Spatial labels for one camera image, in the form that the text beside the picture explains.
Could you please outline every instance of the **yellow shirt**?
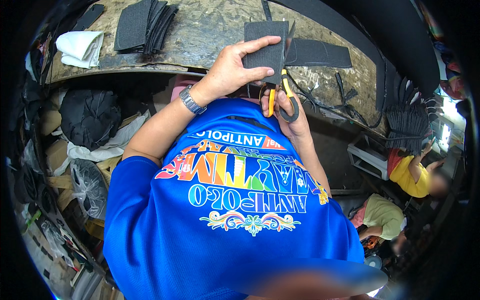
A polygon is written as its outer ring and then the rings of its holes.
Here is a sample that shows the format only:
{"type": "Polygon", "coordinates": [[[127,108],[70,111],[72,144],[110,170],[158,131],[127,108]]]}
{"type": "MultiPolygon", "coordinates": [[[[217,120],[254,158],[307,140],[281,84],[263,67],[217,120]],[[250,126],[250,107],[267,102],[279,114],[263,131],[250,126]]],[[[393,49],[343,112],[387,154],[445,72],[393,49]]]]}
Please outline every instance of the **yellow shirt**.
{"type": "Polygon", "coordinates": [[[411,155],[403,158],[390,174],[390,180],[398,183],[398,185],[410,196],[423,198],[428,195],[428,172],[427,169],[419,163],[421,174],[419,181],[415,183],[412,174],[410,174],[410,171],[408,170],[408,165],[413,157],[414,156],[411,155]]]}
{"type": "Polygon", "coordinates": [[[368,227],[382,226],[380,237],[391,240],[402,231],[403,212],[400,207],[378,194],[368,198],[363,223],[368,227]]]}

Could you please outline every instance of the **light green shirt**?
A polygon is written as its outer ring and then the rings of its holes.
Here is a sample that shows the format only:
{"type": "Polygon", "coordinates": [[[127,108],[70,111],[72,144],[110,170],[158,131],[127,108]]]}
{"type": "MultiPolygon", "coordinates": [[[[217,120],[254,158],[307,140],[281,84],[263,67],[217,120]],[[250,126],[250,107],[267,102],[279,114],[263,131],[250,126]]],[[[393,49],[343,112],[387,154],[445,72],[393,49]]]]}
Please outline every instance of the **light green shirt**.
{"type": "Polygon", "coordinates": [[[403,212],[400,207],[378,194],[368,198],[363,223],[368,227],[382,226],[380,237],[391,240],[402,231],[403,212]]]}

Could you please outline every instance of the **scissors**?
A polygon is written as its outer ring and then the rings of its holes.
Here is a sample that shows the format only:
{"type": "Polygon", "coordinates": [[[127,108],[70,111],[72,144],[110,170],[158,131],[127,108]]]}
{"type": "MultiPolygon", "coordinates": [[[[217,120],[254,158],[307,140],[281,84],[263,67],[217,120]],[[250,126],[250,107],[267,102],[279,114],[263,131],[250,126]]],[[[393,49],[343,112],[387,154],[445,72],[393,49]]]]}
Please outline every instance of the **scissors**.
{"type": "MultiPolygon", "coordinates": [[[[290,49],[290,45],[292,43],[292,38],[295,32],[296,24],[297,24],[297,20],[293,21],[293,25],[290,28],[290,32],[288,33],[287,40],[285,42],[285,50],[283,53],[284,62],[285,62],[285,59],[287,58],[288,50],[290,49]]],[[[287,94],[287,98],[290,100],[290,103],[292,104],[292,107],[293,107],[292,116],[289,116],[283,108],[279,107],[280,116],[288,123],[293,122],[299,117],[299,105],[295,97],[293,96],[292,91],[290,90],[290,86],[288,85],[287,70],[285,70],[285,66],[282,69],[282,82],[279,85],[279,88],[285,91],[285,93],[287,94]]],[[[262,95],[266,89],[270,89],[270,96],[268,98],[268,117],[271,117],[273,115],[273,110],[274,110],[276,86],[275,84],[264,83],[260,88],[259,100],[262,98],[262,95]]]]}

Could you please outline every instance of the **scissor blade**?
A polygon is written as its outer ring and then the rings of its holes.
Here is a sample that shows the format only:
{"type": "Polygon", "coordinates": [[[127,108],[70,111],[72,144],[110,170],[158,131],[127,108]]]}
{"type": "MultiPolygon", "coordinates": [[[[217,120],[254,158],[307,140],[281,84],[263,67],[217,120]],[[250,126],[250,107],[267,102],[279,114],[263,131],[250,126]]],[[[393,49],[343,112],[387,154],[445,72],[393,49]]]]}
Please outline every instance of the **scissor blade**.
{"type": "Polygon", "coordinates": [[[295,25],[296,24],[297,24],[297,20],[295,19],[293,21],[292,27],[290,28],[290,32],[288,33],[287,40],[285,42],[285,51],[284,51],[284,54],[283,54],[283,59],[284,60],[287,59],[288,50],[290,49],[290,44],[292,43],[293,34],[295,33],[295,25]]]}

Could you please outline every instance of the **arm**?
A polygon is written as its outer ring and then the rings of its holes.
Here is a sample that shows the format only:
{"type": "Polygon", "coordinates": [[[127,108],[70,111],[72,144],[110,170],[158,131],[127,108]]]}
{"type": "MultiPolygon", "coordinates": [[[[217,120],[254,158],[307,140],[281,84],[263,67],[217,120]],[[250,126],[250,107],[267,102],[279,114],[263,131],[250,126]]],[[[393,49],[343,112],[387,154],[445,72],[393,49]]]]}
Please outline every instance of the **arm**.
{"type": "Polygon", "coordinates": [[[415,183],[419,182],[420,175],[421,175],[421,169],[419,167],[419,163],[424,157],[425,157],[425,153],[422,153],[421,155],[414,157],[408,164],[408,171],[410,172],[410,174],[412,174],[412,177],[413,177],[413,180],[415,180],[415,183]]]}
{"type": "MultiPolygon", "coordinates": [[[[261,99],[262,111],[264,116],[268,116],[268,98],[270,95],[270,90],[265,91],[264,96],[261,99]]],[[[295,100],[299,105],[299,117],[296,121],[288,123],[283,120],[282,117],[278,117],[278,124],[283,134],[290,140],[293,147],[297,151],[297,154],[302,160],[303,166],[307,171],[321,184],[329,197],[332,197],[330,193],[330,186],[328,185],[327,175],[325,174],[324,168],[320,161],[318,160],[315,147],[313,146],[312,134],[310,133],[310,127],[308,125],[307,116],[303,110],[303,106],[298,98],[297,94],[293,94],[295,100]]],[[[275,106],[276,111],[278,107],[282,107],[288,115],[293,115],[293,108],[290,104],[290,100],[287,99],[287,95],[284,91],[279,91],[275,93],[275,106]]]]}
{"type": "Polygon", "coordinates": [[[412,177],[415,180],[415,183],[419,182],[420,175],[421,175],[421,169],[419,167],[419,163],[425,157],[425,155],[427,155],[427,153],[430,152],[434,141],[435,141],[435,138],[433,138],[432,140],[429,140],[427,145],[425,146],[425,149],[421,151],[421,155],[414,157],[408,164],[408,171],[410,172],[410,174],[412,174],[412,177]]]}
{"type": "Polygon", "coordinates": [[[443,165],[445,163],[445,160],[446,158],[442,159],[442,160],[439,160],[439,161],[435,161],[435,162],[432,162],[431,164],[429,164],[426,169],[427,169],[427,172],[430,173],[430,171],[432,171],[433,169],[443,165]]]}
{"type": "MultiPolygon", "coordinates": [[[[246,43],[240,42],[233,46],[226,46],[219,53],[208,74],[191,88],[192,99],[199,106],[205,107],[213,100],[233,93],[250,81],[273,75],[272,68],[245,69],[241,59],[247,53],[253,53],[279,41],[279,36],[264,36],[246,43]]],[[[132,137],[125,148],[123,159],[143,156],[160,165],[160,158],[193,117],[195,114],[188,110],[180,98],[176,98],[155,114],[132,137]]]]}
{"type": "Polygon", "coordinates": [[[372,226],[360,232],[359,237],[360,237],[360,240],[363,240],[370,235],[379,237],[382,235],[382,232],[383,232],[382,226],[372,226]]]}
{"type": "Polygon", "coordinates": [[[313,146],[313,139],[310,135],[310,138],[306,138],[302,141],[296,141],[292,143],[293,147],[297,151],[300,159],[303,162],[303,166],[307,171],[321,184],[327,191],[328,197],[332,197],[330,193],[330,186],[328,185],[328,178],[325,174],[322,164],[318,160],[315,147],[313,146]]]}

